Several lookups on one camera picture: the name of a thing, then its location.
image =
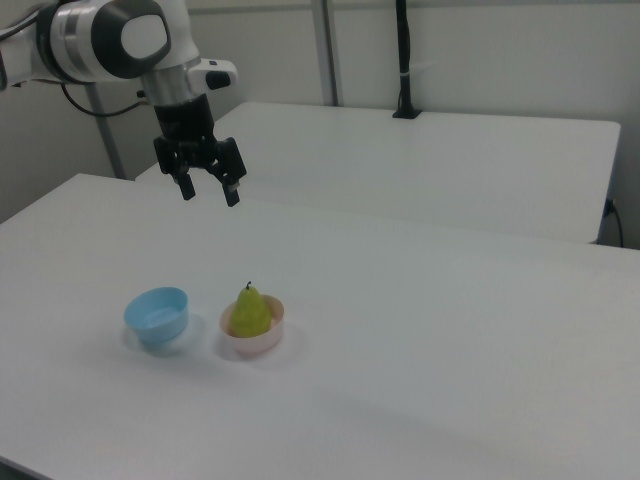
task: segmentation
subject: green pear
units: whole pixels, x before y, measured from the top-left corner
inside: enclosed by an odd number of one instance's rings
[[[268,332],[271,327],[271,311],[260,292],[251,286],[251,282],[238,295],[230,326],[239,338],[257,337]]]

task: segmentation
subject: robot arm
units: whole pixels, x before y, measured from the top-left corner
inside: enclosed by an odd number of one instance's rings
[[[0,91],[29,80],[65,84],[140,78],[163,135],[160,168],[195,191],[190,168],[221,183],[229,206],[246,169],[233,139],[217,141],[206,94],[237,82],[231,62],[201,59],[184,0],[59,0],[0,31]]]

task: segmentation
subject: blue bowl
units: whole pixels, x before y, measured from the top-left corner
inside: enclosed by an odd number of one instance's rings
[[[179,288],[156,288],[133,300],[125,323],[146,345],[159,345],[180,335],[189,322],[187,294]]]

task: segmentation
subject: tabletop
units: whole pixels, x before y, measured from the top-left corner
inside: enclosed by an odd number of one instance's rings
[[[245,103],[215,133],[238,141],[246,198],[577,243],[598,238],[618,124],[391,114]],[[193,177],[197,192],[222,194],[208,174]],[[138,181],[173,186],[157,165]]]
[[[251,280],[285,337],[217,322]],[[157,286],[189,327],[144,349]],[[640,256],[78,176],[0,226],[0,457],[54,480],[637,479]]]

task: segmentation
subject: bowl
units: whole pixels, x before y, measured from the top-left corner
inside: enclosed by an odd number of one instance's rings
[[[220,330],[225,340],[241,355],[255,356],[270,350],[282,340],[284,335],[284,306],[275,297],[262,295],[265,303],[271,311],[271,327],[269,331],[257,337],[236,337],[231,330],[231,314],[236,303],[229,305],[220,317]]]
[[[124,312],[125,323],[145,345],[166,343],[189,322],[188,297],[179,288],[163,287],[143,293]]]

